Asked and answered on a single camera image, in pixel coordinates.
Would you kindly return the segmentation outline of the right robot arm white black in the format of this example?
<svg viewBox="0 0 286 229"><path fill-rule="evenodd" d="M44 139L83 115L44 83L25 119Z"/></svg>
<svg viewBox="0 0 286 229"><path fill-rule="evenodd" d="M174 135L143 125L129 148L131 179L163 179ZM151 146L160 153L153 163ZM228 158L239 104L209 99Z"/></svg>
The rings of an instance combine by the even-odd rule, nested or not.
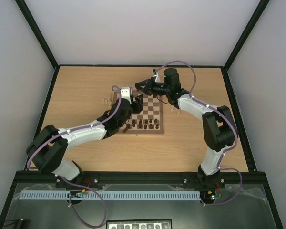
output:
<svg viewBox="0 0 286 229"><path fill-rule="evenodd" d="M218 178L226 151L237 145L238 133L230 109L225 105L207 104L182 88L175 68L165 69L163 83L159 81L158 72L153 72L154 76L136 83L135 88L153 97L164 95L170 105L202 121L207 152L195 180L200 186L208 187Z"/></svg>

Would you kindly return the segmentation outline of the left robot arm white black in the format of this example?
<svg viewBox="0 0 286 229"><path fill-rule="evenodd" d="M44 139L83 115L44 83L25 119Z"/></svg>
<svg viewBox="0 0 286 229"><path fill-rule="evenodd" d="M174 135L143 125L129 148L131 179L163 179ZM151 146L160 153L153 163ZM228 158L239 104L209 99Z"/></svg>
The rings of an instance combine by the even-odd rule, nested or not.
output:
<svg viewBox="0 0 286 229"><path fill-rule="evenodd" d="M118 133L132 114L143 110L143 95L120 98L97 120L69 129L46 126L27 148L28 169L41 174L55 174L68 181L82 174L81 168L73 161L64 159L67 150L96 140L104 140Z"/></svg>

